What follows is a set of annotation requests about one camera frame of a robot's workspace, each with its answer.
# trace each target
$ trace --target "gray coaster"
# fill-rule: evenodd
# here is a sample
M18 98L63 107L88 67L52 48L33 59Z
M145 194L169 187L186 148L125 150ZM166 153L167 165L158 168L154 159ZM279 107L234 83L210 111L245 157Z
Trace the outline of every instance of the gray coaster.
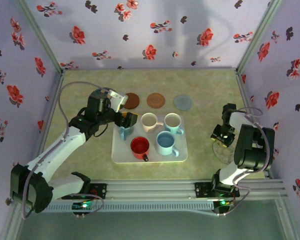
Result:
M179 95L173 99L174 106L181 111L188 111L191 109L193 102L187 95Z

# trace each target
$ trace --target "glass surface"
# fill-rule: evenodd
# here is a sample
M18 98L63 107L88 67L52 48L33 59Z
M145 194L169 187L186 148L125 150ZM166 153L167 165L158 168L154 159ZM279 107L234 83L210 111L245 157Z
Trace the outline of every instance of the glass surface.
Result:
M273 200L244 201L227 216L193 212L38 213L18 240L285 240Z

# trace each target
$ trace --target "mug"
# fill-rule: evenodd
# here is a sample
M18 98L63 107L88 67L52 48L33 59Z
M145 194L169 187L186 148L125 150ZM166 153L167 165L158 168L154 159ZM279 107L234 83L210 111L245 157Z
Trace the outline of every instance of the mug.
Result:
M135 137L130 144L133 156L137 159L143 159L145 162L149 161L149 146L149 141L143 136Z
M161 125L163 126L164 123L158 121L158 118L155 114L148 112L142 115L141 117L141 124L143 127L143 130L146 133L150 133L152 132L156 126Z
M127 128L124 128L123 126L119 127L121 139L126 140L127 136L129 136L133 133L133 130L134 130L133 126L130 126L130 127L127 127Z
M175 147L175 137L169 131L162 131L156 136L156 151L163 156L174 154L179 156L179 150Z
M176 113L169 113L164 117L164 128L172 134L184 134L185 130L180 127L181 117Z

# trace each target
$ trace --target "mug handle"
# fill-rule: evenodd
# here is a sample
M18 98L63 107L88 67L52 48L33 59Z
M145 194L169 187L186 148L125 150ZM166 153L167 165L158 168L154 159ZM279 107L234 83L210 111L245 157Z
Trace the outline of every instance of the mug handle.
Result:
M185 133L185 130L182 127L179 127L178 131L176 131L176 134L182 135Z
M127 139L127 135L126 135L125 130L123 128L120 129L120 136L123 140Z
M172 152L176 157L179 156L179 150L175 146L172 148Z
M163 125L164 125L164 123L163 123L163 122L161 122L161 121L158 121L158 122L156 123L156 125L155 125L154 129L158 128L159 126L163 126Z
M149 161L147 154L143 154L143 155L142 155L142 159L143 159L145 162L148 162L148 161Z

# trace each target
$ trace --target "green table surface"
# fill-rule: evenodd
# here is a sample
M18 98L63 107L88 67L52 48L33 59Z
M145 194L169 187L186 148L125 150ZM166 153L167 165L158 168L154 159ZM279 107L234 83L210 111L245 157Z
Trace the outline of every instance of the green table surface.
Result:
M214 142L210 136L215 126L222 124L224 105L234 103L237 108L244 106L233 69L68 70L62 85L75 81L112 88L119 93L136 93L140 98L139 106L132 110L122 109L122 112L182 115L188 159L169 163L114 163L111 159L114 124L111 123L102 136L91 137L76 149L52 179L66 177L71 172L82 173L92 180L211 179L218 169L227 166L215 156ZM64 89L60 100L69 120L87 106L88 97L94 90L93 86L86 84L74 84ZM154 109L147 105L147 97L151 93L160 93L165 97L163 107ZM192 108L188 111L176 109L173 99L177 95L190 96ZM65 127L65 120L56 107L45 149L62 134ZM264 178L264 175L251 174L249 178Z

